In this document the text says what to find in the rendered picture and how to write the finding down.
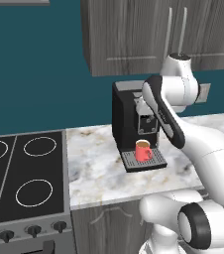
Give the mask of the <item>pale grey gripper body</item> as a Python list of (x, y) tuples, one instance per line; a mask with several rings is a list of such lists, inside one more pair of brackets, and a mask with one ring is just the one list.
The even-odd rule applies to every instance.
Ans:
[(147, 103), (146, 103), (146, 101), (144, 100), (143, 97), (135, 98), (135, 103), (136, 103), (136, 111), (140, 116), (142, 116), (142, 115), (153, 115), (154, 114), (154, 112), (147, 105)]

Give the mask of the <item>black coffee machine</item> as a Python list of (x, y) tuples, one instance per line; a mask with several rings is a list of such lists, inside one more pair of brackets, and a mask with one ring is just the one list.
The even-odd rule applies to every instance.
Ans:
[[(160, 123), (156, 116), (136, 111), (135, 98), (142, 97), (142, 80), (118, 81), (112, 84), (112, 134), (128, 173), (165, 168), (167, 162), (159, 150)], [(148, 140), (153, 157), (136, 160), (136, 142)]]

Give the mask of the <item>red coffee mug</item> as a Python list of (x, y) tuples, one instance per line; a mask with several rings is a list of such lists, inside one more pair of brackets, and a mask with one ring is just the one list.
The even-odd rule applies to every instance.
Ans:
[(151, 144), (148, 140), (138, 140), (136, 142), (136, 160), (139, 162), (145, 162), (153, 157)]

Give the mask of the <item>black hob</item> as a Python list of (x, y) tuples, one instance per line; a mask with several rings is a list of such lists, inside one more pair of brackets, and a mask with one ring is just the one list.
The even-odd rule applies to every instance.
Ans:
[(0, 223), (61, 212), (62, 133), (0, 137)]

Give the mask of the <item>grey wood base cupboard door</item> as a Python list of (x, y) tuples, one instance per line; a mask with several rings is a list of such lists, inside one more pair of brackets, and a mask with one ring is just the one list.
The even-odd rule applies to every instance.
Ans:
[(77, 254), (138, 254), (152, 226), (142, 220), (139, 201), (71, 212)]

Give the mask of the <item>black stove knob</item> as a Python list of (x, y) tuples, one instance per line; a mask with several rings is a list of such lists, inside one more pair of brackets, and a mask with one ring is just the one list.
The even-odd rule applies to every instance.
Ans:
[(66, 229), (66, 222), (65, 221), (58, 221), (53, 224), (53, 229), (56, 230), (58, 233), (62, 233)]
[(39, 225), (32, 225), (27, 228), (27, 233), (30, 234), (33, 238), (36, 238), (41, 231), (42, 228)]
[(0, 239), (5, 243), (8, 243), (14, 237), (14, 232), (12, 230), (4, 230), (0, 232)]

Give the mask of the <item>grey range hood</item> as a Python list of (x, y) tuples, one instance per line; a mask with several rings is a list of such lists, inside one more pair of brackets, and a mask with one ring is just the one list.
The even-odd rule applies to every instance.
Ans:
[(0, 0), (0, 6), (50, 6), (50, 0)]

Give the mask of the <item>silver stove front panel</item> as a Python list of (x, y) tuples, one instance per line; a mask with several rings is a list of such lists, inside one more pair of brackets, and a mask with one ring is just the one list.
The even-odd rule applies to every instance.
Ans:
[[(58, 233), (53, 224), (66, 222), (66, 229)], [(42, 231), (33, 238), (27, 228), (39, 225)], [(0, 239), (0, 254), (76, 254), (69, 213), (41, 216), (0, 223), (0, 232), (12, 230), (14, 237), (5, 243)]]

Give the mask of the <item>grey wall socket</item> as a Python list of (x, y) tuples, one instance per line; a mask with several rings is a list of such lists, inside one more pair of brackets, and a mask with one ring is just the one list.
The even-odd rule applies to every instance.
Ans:
[(200, 92), (197, 96), (196, 103), (204, 103), (207, 101), (207, 97), (209, 94), (211, 84), (210, 83), (201, 83), (199, 85), (199, 87), (200, 87)]

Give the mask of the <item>grey wood wall cupboard door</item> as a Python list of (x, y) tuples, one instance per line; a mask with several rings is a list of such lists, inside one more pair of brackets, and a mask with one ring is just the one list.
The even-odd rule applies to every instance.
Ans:
[(192, 69), (224, 69), (224, 0), (178, 0), (170, 41), (173, 53), (178, 53), (183, 7), (187, 20), (182, 53), (191, 57)]
[(168, 8), (178, 0), (80, 0), (82, 48), (93, 76), (158, 72)]

